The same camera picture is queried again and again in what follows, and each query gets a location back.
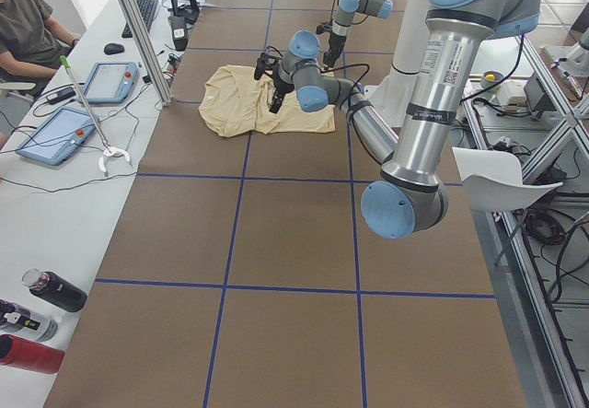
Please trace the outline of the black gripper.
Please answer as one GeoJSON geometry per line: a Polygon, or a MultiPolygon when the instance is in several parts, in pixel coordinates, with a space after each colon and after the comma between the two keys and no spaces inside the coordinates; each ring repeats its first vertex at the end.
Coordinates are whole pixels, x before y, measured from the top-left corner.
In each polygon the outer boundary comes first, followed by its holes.
{"type": "Polygon", "coordinates": [[[279,104],[282,104],[285,96],[292,91],[292,84],[284,80],[277,72],[272,75],[272,83],[274,93],[269,111],[276,114],[279,111],[279,104]]]}
{"type": "Polygon", "coordinates": [[[325,66],[333,66],[341,57],[344,49],[344,37],[331,33],[329,35],[329,48],[323,54],[323,64],[325,66]]]}

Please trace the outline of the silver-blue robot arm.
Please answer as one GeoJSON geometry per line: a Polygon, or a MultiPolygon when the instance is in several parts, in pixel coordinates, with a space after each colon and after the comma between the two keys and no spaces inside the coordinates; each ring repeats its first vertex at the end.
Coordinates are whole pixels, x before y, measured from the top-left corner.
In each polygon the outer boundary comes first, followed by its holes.
{"type": "Polygon", "coordinates": [[[386,19],[393,9],[391,0],[336,0],[338,8],[330,21],[321,23],[316,34],[327,32],[329,34],[329,49],[323,55],[323,64],[327,68],[333,68],[340,58],[351,30],[356,14],[368,17],[386,19]]]}
{"type": "Polygon", "coordinates": [[[399,132],[365,97],[361,84],[319,67],[319,42],[310,31],[297,31],[282,56],[262,54],[255,77],[272,79],[272,112],[294,93],[303,111],[333,105],[346,115],[381,167],[380,180],[362,195],[364,221],[382,238],[404,238],[445,216],[447,194],[436,168],[480,45],[532,31],[539,5],[540,0],[425,0],[422,55],[399,132]]]}

